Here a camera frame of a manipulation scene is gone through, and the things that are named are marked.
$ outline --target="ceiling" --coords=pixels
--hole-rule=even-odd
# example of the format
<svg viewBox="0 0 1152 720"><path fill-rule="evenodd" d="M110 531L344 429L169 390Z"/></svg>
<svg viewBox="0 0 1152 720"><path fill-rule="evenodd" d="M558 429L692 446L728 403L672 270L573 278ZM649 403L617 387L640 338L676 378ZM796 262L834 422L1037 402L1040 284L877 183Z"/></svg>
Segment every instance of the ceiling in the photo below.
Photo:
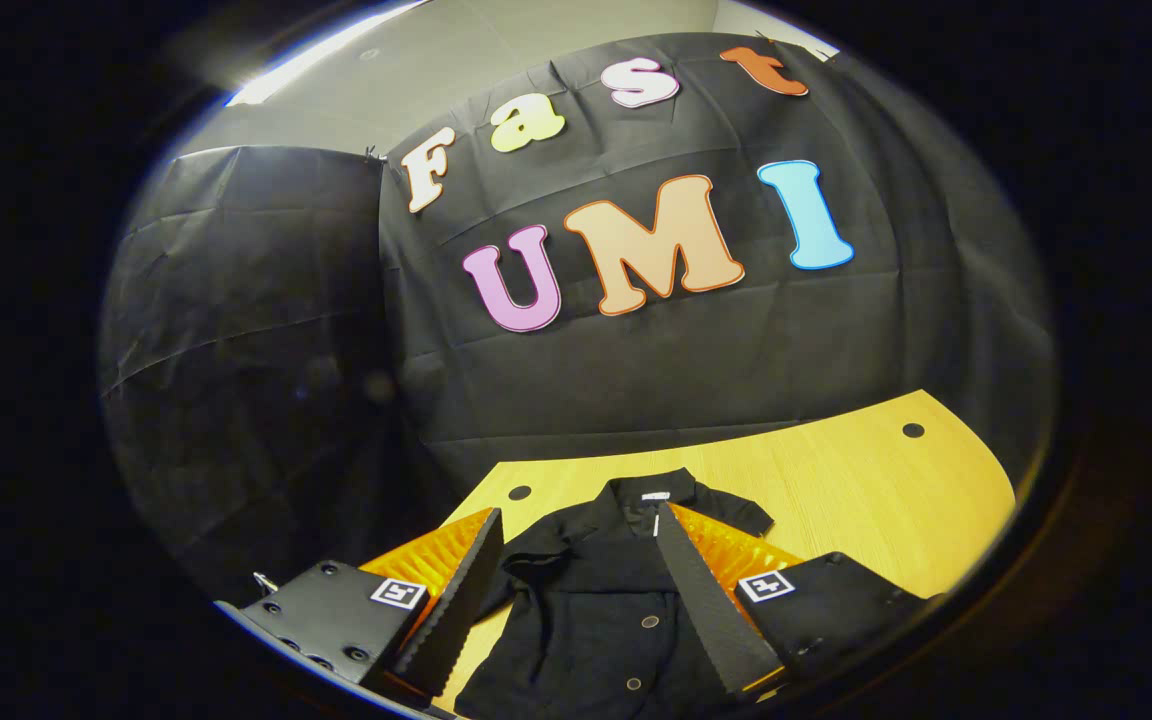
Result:
<svg viewBox="0 0 1152 720"><path fill-rule="evenodd" d="M708 31L763 32L821 59L838 53L732 0L430 0L349 41L268 100L217 109L173 154L296 145L384 156L462 97L552 58L628 37Z"/></svg>

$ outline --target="blue letter i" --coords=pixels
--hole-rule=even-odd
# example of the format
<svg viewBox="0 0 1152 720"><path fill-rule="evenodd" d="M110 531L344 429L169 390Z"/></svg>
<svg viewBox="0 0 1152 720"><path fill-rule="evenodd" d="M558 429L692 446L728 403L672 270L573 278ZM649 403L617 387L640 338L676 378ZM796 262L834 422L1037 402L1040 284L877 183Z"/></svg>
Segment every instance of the blue letter i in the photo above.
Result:
<svg viewBox="0 0 1152 720"><path fill-rule="evenodd" d="M820 168L809 160L763 165L758 179L776 189L790 215L799 245L790 253L795 268L826 270L850 260L856 251L838 236L817 179Z"/></svg>

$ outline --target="pink letter u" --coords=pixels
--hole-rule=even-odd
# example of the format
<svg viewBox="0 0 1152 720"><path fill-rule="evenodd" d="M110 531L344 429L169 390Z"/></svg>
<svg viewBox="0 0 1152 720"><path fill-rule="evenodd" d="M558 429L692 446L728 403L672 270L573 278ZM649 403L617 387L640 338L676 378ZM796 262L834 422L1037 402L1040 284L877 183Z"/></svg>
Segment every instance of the pink letter u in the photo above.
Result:
<svg viewBox="0 0 1152 720"><path fill-rule="evenodd" d="M548 234L545 225L529 225L509 236L509 249L522 255L526 273L531 274L531 282L536 286L536 302L529 306L517 306L509 300L505 279L500 276L500 268L497 266L500 259L497 247L480 247L467 255L462 263L463 268L473 275L473 281L479 286L483 304L488 306L492 319L507 331L539 331L558 318L562 295L559 295L558 279L554 278L550 258L541 247Z"/></svg>

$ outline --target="table surface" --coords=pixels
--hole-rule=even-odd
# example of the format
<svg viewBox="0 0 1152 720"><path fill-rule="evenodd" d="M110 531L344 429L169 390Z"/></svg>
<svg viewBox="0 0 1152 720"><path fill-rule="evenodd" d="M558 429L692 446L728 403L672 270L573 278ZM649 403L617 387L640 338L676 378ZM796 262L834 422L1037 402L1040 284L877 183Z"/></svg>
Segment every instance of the table surface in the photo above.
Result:
<svg viewBox="0 0 1152 720"><path fill-rule="evenodd" d="M923 433L910 437L909 424ZM721 442L500 462L444 524L499 507L509 541L550 511L593 500L608 479L679 468L705 486L758 502L776 521L765 536L774 546L804 559L846 552L922 597L963 578L1015 506L990 448L935 397L916 391L835 418ZM517 486L530 487L530 495L509 500ZM507 616L508 606L473 627L434 705L452 711Z"/></svg>

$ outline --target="black cloth backdrop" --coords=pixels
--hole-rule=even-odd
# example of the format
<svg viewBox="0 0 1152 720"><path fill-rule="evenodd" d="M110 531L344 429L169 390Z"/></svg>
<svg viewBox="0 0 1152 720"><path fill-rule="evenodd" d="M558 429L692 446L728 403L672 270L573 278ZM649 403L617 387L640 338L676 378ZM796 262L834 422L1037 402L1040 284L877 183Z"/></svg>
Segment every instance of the black cloth backdrop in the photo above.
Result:
<svg viewBox="0 0 1152 720"><path fill-rule="evenodd" d="M809 94L776 94L719 53L746 46ZM628 109L608 65L657 60L672 99ZM492 111L543 92L562 131L511 152ZM403 156L440 128L442 196L412 214ZM764 164L810 160L855 258L804 272ZM657 190L704 174L745 278L599 314L602 285L567 213L613 200L652 227ZM509 234L544 223L562 290L555 323L511 333L461 262L500 247L517 304L535 300ZM1011 482L1041 455L1055 411L1055 341L1043 274L1000 188L914 97L856 60L793 45L676 33L609 41L471 96L387 156L380 191L385 305L420 439L467 492L500 460L652 450L827 418L923 388L984 439Z"/></svg>
<svg viewBox="0 0 1152 720"><path fill-rule="evenodd" d="M718 58L782 61L804 97ZM672 99L628 109L607 65L652 58ZM494 108L544 92L567 124L513 152ZM449 97L449 103L456 99ZM442 196L407 209L407 151L457 138ZM805 272L760 165L810 160L855 258ZM613 200L652 225L668 179L705 174L738 283L628 314L571 210ZM498 327L461 262L544 223L555 323ZM100 387L132 500L213 597L256 597L320 556L362 562L435 526L498 461L652 450L826 418L923 388L1011 482L1055 410L1043 273L1000 188L901 88L840 54L679 33L554 59L452 106L379 161L298 147L175 159L147 182L111 272ZM679 264L679 276L684 268ZM636 286L644 287L636 275Z"/></svg>

